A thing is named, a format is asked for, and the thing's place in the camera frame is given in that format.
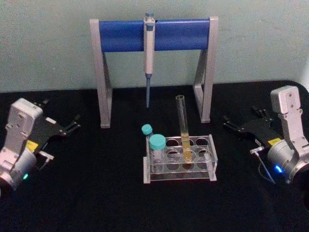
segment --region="pipette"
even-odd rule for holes
[[[144,18],[144,71],[146,76],[146,107],[149,108],[150,78],[153,73],[155,51],[155,20],[153,13],[146,13]]]

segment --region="yellow label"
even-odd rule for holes
[[[27,140],[26,148],[28,148],[29,151],[34,152],[34,150],[38,147],[38,144],[31,140]]]
[[[268,142],[268,143],[269,143],[270,145],[272,145],[272,146],[273,146],[273,145],[275,145],[275,143],[277,143],[277,142],[279,142],[279,141],[281,141],[281,139],[280,139],[280,138],[275,138],[275,139],[269,140],[269,142]]]

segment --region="wall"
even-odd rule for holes
[[[220,18],[215,82],[299,80],[309,1],[0,0],[0,92],[95,88],[88,20]],[[193,82],[197,51],[157,52],[152,85]],[[107,54],[114,87],[145,86],[143,53]]]
[[[309,57],[307,60],[307,64],[304,68],[303,74],[299,80],[299,83],[301,83],[303,86],[305,86],[309,92]]]

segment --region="teal screw cap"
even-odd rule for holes
[[[149,139],[150,148],[153,150],[161,150],[165,147],[165,137],[162,134],[154,134]]]
[[[149,124],[145,124],[141,127],[141,131],[144,135],[151,134],[153,132],[153,128]]]

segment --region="test tube rack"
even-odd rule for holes
[[[144,184],[159,180],[209,179],[216,181],[218,163],[211,134],[190,136],[192,162],[184,161],[181,137],[166,137],[162,160],[153,160],[149,139],[146,138],[147,156],[143,157]]]

